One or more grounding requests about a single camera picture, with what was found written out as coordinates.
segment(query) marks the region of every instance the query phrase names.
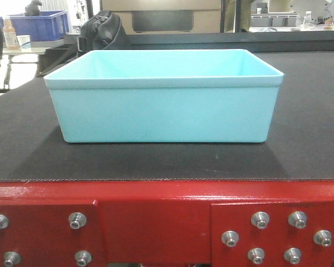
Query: blue crate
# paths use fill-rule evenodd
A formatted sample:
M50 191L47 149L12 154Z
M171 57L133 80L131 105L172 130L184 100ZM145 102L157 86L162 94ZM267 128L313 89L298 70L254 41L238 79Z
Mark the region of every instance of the blue crate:
M91 51L45 77L67 142L264 142L282 80L246 50Z
M16 35L30 35L32 42L55 41L69 32L67 11L41 11L40 16L10 15ZM0 26L4 26L0 17Z

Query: black bag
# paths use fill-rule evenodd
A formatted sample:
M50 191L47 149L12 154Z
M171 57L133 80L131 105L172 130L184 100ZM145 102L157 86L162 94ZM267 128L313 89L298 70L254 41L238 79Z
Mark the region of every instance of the black bag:
M129 47L120 17L108 10L90 18L82 26L78 37L78 56L91 50L123 50Z

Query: white cup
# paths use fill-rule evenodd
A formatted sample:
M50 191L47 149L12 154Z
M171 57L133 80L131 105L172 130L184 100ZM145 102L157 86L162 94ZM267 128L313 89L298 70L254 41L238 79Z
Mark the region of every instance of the white cup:
M21 48L31 48L30 36L29 35L18 35L18 44Z

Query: red metal frame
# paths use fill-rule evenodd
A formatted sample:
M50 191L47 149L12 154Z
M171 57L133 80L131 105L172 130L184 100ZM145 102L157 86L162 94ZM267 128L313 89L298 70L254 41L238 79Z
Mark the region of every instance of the red metal frame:
M309 222L297 230L287 223L302 210ZM256 211L270 214L269 227L255 228ZM68 216L81 212L87 224L69 227ZM334 181L136 181L0 183L0 214L10 220L0 230L3 254L16 251L21 266L76 266L74 254L93 255L89 267L106 263L212 263L214 267L252 266L246 253L266 252L262 266L290 266L283 251L303 251L300 266L334 263ZM330 230L333 244L312 241ZM235 230L234 248L220 240Z

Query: black work surface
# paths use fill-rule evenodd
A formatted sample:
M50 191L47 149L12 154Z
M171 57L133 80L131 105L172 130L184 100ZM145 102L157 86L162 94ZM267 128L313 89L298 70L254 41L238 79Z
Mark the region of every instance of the black work surface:
M0 97L0 181L334 180L334 52L258 56L285 73L263 144L68 144L36 78Z

